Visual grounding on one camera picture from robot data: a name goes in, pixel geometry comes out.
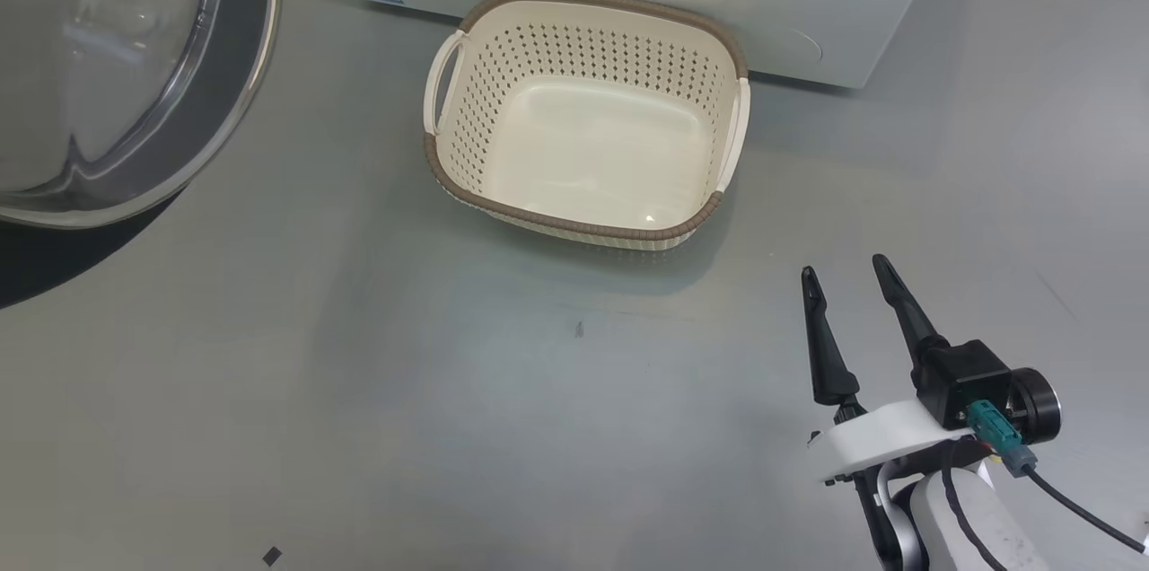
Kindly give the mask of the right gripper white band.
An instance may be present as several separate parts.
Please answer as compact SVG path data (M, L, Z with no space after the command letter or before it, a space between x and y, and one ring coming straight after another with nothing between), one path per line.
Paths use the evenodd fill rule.
M903 281L890 259L874 253L873 268L882 300L899 317L911 363L919 365L921 354L948 342L936 333L935 325L908 290L907 281ZM828 302L813 267L802 268L801 281L813 400L820 406L856 403L859 383L838 350L836 338L826 316ZM1030 447L1047 443L1059 435L1061 410L1061 400L1043 375L1034 369L1013 370L1004 414L1021 435L1023 443ZM974 435L967 424L944 429L916 398L899 400L813 437L807 447L807 472L819 483L836 479L965 435Z

